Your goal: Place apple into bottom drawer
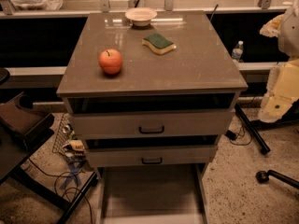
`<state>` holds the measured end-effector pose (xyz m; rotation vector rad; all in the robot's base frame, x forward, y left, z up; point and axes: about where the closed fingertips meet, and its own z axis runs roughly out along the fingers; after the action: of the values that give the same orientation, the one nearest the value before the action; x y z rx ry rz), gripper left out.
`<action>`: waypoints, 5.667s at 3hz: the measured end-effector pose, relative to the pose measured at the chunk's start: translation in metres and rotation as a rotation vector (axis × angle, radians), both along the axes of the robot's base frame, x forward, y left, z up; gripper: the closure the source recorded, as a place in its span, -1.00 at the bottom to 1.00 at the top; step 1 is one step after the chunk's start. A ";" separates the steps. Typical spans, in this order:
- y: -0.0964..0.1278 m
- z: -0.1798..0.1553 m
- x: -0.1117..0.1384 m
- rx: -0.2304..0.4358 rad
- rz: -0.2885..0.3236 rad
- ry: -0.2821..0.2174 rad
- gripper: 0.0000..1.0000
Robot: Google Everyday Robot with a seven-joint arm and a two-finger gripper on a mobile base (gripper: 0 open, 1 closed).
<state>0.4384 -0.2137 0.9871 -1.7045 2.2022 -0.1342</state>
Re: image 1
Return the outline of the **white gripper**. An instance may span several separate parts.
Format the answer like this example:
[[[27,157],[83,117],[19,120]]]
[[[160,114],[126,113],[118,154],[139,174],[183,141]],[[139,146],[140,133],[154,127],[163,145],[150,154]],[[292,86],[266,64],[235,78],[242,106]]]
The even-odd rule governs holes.
[[[298,99],[299,60],[296,59],[270,70],[258,119],[266,123],[276,122],[291,109]]]

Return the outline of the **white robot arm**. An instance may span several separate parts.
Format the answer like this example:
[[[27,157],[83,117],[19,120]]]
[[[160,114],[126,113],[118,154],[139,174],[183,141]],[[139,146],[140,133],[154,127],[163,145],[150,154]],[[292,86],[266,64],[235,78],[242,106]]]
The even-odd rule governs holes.
[[[265,24],[260,34],[278,38],[278,50],[289,60],[270,70],[266,94],[258,119],[273,123],[281,119],[299,99],[299,1],[295,0],[284,14]]]

